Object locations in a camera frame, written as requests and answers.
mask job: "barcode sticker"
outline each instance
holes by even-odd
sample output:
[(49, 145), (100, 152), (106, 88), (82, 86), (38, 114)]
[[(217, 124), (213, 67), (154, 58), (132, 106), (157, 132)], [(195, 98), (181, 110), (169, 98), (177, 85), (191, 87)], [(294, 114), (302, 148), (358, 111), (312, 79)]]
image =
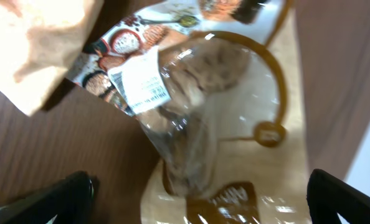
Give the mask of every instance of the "barcode sticker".
[(108, 76), (135, 114), (171, 99), (159, 74), (158, 46), (144, 55), (129, 59), (120, 67), (110, 69)]

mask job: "brown circle graphic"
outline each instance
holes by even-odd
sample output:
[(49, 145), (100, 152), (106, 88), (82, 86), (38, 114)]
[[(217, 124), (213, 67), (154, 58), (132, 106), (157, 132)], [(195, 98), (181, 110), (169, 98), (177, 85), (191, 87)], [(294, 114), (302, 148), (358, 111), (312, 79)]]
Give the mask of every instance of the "brown circle graphic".
[(278, 146), (285, 135), (286, 129), (282, 125), (270, 121), (261, 122), (254, 128), (255, 141), (266, 147)]

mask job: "plastic bread bag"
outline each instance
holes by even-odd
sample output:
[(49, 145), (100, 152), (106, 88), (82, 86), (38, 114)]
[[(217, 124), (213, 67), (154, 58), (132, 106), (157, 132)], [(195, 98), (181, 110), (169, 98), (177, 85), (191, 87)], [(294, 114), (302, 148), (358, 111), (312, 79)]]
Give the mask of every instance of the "plastic bread bag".
[(0, 91), (32, 115), (65, 78), (101, 0), (0, 0)]
[[(250, 63), (236, 85), (211, 93), (191, 112), (204, 123), (198, 134), (202, 136), (208, 125), (209, 140), (216, 140), (211, 147), (216, 148), (204, 147), (201, 151), (208, 155), (191, 158), (192, 166), (176, 164), (189, 170), (186, 180), (171, 171), (178, 167), (163, 156), (142, 198), (143, 223), (311, 223), (305, 200), (308, 171), (292, 22), (287, 20), (269, 48), (237, 34), (199, 34), (207, 42), (224, 39), (242, 45)], [(196, 49), (186, 57), (196, 60)], [(197, 151), (183, 147), (181, 155), (192, 150)], [(193, 187), (193, 180), (199, 188)]]
[(143, 223), (309, 223), (289, 2), (165, 1), (72, 67), (73, 82), (134, 116), (161, 154)]

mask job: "clear plastic wrap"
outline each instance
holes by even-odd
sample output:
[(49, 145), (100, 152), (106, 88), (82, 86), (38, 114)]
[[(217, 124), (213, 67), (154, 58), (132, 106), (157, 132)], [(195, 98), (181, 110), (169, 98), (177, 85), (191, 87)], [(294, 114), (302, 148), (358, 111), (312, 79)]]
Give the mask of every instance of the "clear plastic wrap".
[[(159, 57), (171, 101), (153, 109), (166, 134), (140, 118), (164, 160), (145, 190), (143, 223), (310, 223), (303, 135), (289, 126), (284, 141), (288, 96), (273, 55), (238, 34), (203, 32)], [(236, 72), (222, 78), (226, 70)], [(203, 82), (211, 71), (217, 80)], [(171, 88), (179, 74), (196, 82)]]
[[(137, 117), (165, 161), (172, 194), (203, 192), (214, 169), (218, 141), (253, 139), (259, 123), (273, 127), (264, 129), (274, 137), (260, 137), (262, 144), (270, 146), (273, 141), (274, 146), (283, 139), (282, 72), (274, 63), (277, 76), (271, 75), (252, 50), (256, 46), (239, 34), (201, 32), (159, 53), (160, 75), (171, 100)], [(267, 51), (260, 51), (270, 58)], [(253, 85), (256, 80), (263, 86)]]

